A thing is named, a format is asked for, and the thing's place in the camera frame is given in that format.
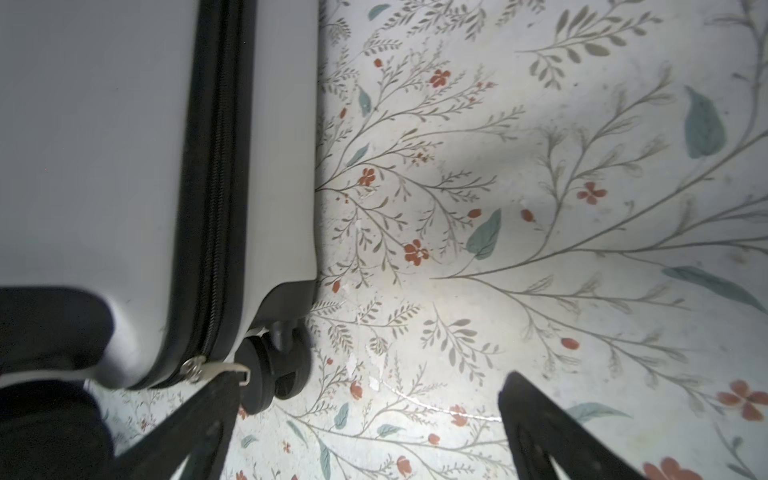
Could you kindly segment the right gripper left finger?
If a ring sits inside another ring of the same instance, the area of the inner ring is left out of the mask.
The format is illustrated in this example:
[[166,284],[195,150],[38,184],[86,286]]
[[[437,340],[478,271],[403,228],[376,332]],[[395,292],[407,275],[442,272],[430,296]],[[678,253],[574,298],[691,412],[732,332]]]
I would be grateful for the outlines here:
[[109,479],[218,479],[240,405],[239,375],[221,373],[107,466]]

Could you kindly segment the white hard-shell suitcase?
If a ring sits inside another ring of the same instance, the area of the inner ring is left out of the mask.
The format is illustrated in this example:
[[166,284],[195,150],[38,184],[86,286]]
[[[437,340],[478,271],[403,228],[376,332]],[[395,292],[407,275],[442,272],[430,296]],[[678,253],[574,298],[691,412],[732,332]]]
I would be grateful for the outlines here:
[[107,466],[311,371],[315,1],[1,5],[1,475]]

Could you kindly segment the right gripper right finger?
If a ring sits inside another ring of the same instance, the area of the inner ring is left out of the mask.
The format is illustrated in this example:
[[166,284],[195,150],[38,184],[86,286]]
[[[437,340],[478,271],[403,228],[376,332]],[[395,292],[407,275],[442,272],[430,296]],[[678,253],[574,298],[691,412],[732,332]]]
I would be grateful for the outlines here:
[[498,408],[520,479],[641,479],[643,475],[517,371],[498,396]]

